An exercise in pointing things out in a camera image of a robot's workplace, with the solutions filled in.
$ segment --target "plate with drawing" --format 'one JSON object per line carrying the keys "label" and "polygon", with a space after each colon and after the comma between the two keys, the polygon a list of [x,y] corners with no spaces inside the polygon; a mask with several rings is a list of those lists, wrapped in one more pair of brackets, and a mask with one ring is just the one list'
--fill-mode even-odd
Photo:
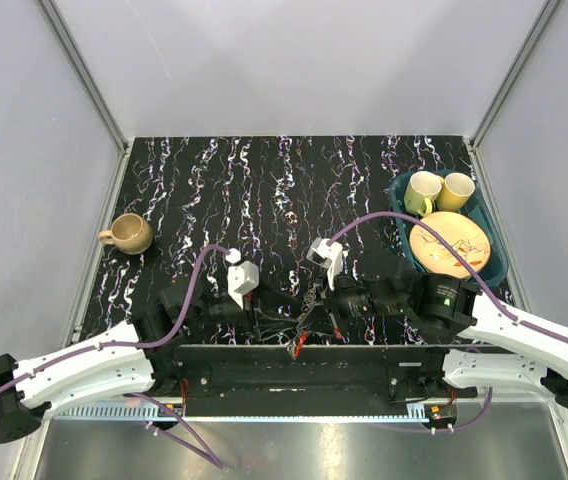
{"label": "plate with drawing", "polygon": [[[450,243],[455,251],[479,272],[491,258],[491,244],[484,231],[471,219],[453,212],[434,212],[422,221]],[[464,266],[424,228],[411,230],[409,244],[415,258],[426,270],[461,280],[471,276]]]}

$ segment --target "mug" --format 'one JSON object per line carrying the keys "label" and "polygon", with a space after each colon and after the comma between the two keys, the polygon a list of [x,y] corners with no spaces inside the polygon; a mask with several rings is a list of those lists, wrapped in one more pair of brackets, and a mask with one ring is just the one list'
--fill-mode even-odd
{"label": "mug", "polygon": [[439,210],[457,212],[475,192],[475,182],[463,173],[449,173],[446,178],[441,178],[441,181],[442,193],[437,197]]}
{"label": "mug", "polygon": [[113,222],[110,230],[100,232],[98,238],[105,245],[115,245],[124,253],[138,255],[151,246],[153,230],[136,213],[125,213]]}
{"label": "mug", "polygon": [[421,171],[411,175],[404,194],[407,212],[426,217],[433,212],[433,202],[442,190],[442,177]]}

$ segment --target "black marble tabletop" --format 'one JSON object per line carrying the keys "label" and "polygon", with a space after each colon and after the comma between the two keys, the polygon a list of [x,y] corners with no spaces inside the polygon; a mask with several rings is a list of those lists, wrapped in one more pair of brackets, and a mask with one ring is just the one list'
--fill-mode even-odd
{"label": "black marble tabletop", "polygon": [[[313,240],[330,237],[368,212],[388,210],[385,190],[393,178],[422,169],[474,177],[462,137],[455,136],[138,138],[113,218],[139,213],[155,231],[155,241],[140,256],[104,248],[81,338],[128,318],[172,280],[188,276],[209,243],[238,248],[271,287],[301,295],[315,271],[305,260]],[[340,242],[344,272],[354,276],[365,250],[402,251],[388,219],[363,224]],[[213,254],[200,278],[213,292],[222,292],[225,272],[224,259]],[[506,281],[495,292],[512,301]],[[215,326],[203,338],[205,343],[251,342],[230,324]],[[326,338],[311,341],[422,341],[403,318],[360,318],[342,340]],[[271,342],[288,340],[281,334]]]}

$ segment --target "plastic basket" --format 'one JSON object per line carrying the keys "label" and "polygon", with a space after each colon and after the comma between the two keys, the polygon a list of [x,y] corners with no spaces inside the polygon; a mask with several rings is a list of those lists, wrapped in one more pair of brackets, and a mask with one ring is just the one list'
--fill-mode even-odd
{"label": "plastic basket", "polygon": [[[453,172],[454,170],[440,170],[434,173],[445,177],[449,173]],[[408,182],[413,173],[415,172],[398,175],[387,190],[388,195],[391,197],[391,209],[393,211],[407,213],[404,209],[404,194],[406,193],[406,187],[408,186]],[[493,219],[488,212],[486,202],[482,197],[482,192],[477,186],[475,188],[475,193],[473,193],[471,198],[468,199],[462,209],[459,210],[459,213],[473,220],[482,230],[484,230],[484,233],[486,233],[491,244],[491,258],[479,274],[482,280],[484,280],[489,287],[497,287],[506,278],[506,273],[508,272],[508,257],[506,256],[504,243],[498,235]],[[413,252],[411,251],[411,247],[408,242],[409,234],[411,233],[411,229],[414,225],[409,222],[404,222],[399,218],[395,218],[394,220],[397,225],[397,229],[399,230],[400,242],[402,244],[404,256],[413,262],[418,270],[422,272],[425,271],[422,264],[420,264],[413,256]]]}

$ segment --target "gray wall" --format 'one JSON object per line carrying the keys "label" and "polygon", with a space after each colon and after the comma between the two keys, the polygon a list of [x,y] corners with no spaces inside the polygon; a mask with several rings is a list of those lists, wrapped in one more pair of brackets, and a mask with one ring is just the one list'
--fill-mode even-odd
{"label": "gray wall", "polygon": [[59,347],[116,159],[35,2],[0,1],[0,354]]}
{"label": "gray wall", "polygon": [[125,135],[470,135],[544,0],[56,0]]}
{"label": "gray wall", "polygon": [[533,311],[568,325],[568,2],[480,152]]}

